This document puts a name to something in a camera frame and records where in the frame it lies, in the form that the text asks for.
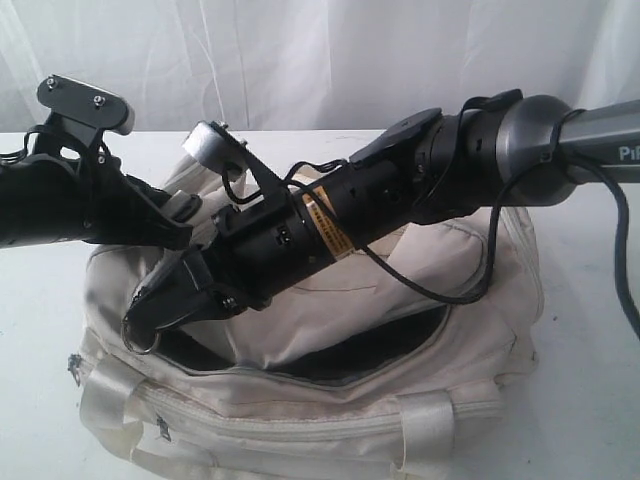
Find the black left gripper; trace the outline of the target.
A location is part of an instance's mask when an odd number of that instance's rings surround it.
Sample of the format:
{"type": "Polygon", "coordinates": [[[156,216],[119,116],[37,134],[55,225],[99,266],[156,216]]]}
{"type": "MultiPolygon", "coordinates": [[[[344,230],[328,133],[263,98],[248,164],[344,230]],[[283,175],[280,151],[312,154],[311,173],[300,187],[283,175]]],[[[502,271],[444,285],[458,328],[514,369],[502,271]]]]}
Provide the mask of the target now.
{"type": "Polygon", "coordinates": [[[56,166],[49,179],[49,230],[55,240],[172,250],[188,242],[192,228],[162,210],[172,196],[123,173],[120,159],[104,150],[56,166]]]}

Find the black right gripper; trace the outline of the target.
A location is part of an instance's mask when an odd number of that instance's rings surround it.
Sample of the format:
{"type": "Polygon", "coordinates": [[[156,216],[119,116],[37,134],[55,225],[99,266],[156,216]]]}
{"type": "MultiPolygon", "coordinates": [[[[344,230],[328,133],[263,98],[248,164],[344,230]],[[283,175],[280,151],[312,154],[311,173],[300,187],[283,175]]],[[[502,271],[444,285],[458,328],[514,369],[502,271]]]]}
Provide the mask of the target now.
{"type": "Polygon", "coordinates": [[[138,285],[125,315],[134,331],[261,311],[320,270],[320,233],[302,199],[264,199],[244,210],[226,205],[209,223],[210,237],[161,260],[138,285]]]}

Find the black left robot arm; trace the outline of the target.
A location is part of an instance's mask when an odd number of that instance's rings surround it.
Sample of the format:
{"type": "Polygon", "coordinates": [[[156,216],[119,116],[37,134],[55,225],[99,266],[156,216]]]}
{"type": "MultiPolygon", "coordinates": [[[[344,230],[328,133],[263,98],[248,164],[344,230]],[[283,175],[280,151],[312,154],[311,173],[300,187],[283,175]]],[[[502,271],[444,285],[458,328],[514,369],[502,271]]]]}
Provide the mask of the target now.
{"type": "Polygon", "coordinates": [[[181,250],[193,227],[162,211],[169,199],[123,173],[117,157],[29,155],[1,168],[1,246],[79,240],[181,250]]]}

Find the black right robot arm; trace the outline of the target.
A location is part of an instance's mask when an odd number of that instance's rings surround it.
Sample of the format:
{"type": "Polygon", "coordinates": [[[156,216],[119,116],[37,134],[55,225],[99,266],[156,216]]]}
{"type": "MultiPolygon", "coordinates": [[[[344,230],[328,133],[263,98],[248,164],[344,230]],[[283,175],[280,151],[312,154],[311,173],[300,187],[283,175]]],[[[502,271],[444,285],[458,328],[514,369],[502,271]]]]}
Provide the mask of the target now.
{"type": "Polygon", "coordinates": [[[222,126],[185,149],[224,185],[244,172],[255,193],[233,197],[213,215],[215,234],[148,279],[124,317],[125,329],[158,337],[201,320],[226,320],[271,299],[349,253],[407,224],[429,225],[491,211],[484,272],[476,285],[437,301],[466,305],[489,288],[504,207],[553,206],[580,184],[612,193],[618,220],[615,288],[632,326],[639,312],[627,274],[630,209],[622,191],[639,179],[639,104],[574,109],[548,95],[520,90],[468,99],[459,113],[433,108],[384,131],[348,159],[317,166],[309,185],[279,176],[222,126]]]}

